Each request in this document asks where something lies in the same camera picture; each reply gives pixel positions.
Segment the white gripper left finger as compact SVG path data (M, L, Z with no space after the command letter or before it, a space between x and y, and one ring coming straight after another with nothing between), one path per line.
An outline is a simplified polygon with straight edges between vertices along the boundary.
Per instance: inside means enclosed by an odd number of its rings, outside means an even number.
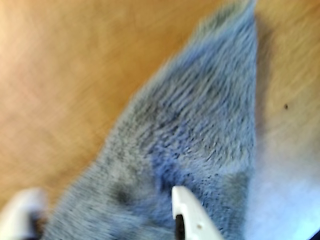
M47 220L47 196L38 188L17 192L0 210L2 240L39 240Z

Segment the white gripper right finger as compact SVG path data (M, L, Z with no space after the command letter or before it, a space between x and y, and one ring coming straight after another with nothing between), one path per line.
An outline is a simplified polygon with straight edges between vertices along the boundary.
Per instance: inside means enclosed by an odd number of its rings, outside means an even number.
M223 240L196 196L184 186L171 190L172 218L177 240Z

